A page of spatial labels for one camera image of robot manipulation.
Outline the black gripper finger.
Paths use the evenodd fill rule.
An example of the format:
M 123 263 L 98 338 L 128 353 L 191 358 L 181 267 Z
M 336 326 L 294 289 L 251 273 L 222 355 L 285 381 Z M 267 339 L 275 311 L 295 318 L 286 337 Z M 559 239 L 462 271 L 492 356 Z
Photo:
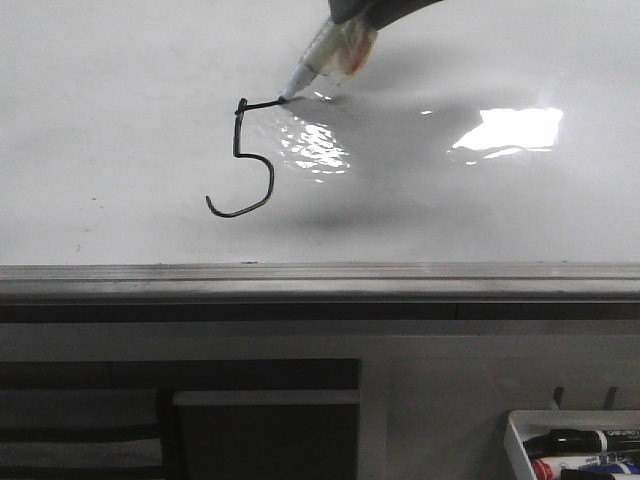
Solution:
M 363 14 L 369 24 L 380 30 L 439 0 L 329 0 L 331 20 L 341 25 Z

